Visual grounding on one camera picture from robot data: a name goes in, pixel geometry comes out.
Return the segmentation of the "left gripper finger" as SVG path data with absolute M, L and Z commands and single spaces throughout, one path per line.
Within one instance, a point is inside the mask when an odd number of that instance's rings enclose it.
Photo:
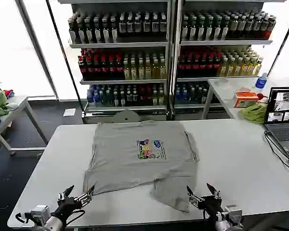
M 70 195 L 73 189 L 74 189 L 74 185 L 68 187 L 63 192 L 59 193 L 57 202 L 58 203 L 63 202 Z
M 91 202 L 94 188 L 95 186 L 93 185 L 91 188 L 88 189 L 86 193 L 84 193 L 79 197 L 74 198 L 76 207 L 85 207 Z

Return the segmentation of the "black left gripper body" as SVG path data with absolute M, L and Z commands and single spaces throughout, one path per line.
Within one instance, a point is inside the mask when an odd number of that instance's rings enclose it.
M 76 201 L 75 197 L 65 197 L 57 201 L 57 209 L 51 213 L 51 216 L 56 218 L 69 218 L 72 212 L 82 208 L 80 201 Z

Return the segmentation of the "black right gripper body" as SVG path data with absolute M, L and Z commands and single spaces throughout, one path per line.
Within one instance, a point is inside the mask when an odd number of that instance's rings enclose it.
M 197 207 L 200 210 L 206 210 L 209 215 L 216 215 L 218 212 L 222 213 L 222 199 L 220 197 L 216 198 L 214 195 L 208 195 L 202 197 L 202 201 L 198 202 Z

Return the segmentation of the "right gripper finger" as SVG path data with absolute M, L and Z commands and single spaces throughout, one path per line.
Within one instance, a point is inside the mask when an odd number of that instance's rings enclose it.
M 207 185 L 210 193 L 211 193 L 212 195 L 214 195 L 214 198 L 215 198 L 215 199 L 220 199 L 220 198 L 221 198 L 221 197 L 220 197 L 220 192 L 221 192 L 221 191 L 216 190 L 215 187 L 212 186 L 212 185 L 210 185 L 209 183 L 206 183 L 206 185 Z
M 187 186 L 187 193 L 189 197 L 189 202 L 195 207 L 203 207 L 204 198 L 193 193 L 191 188 Z

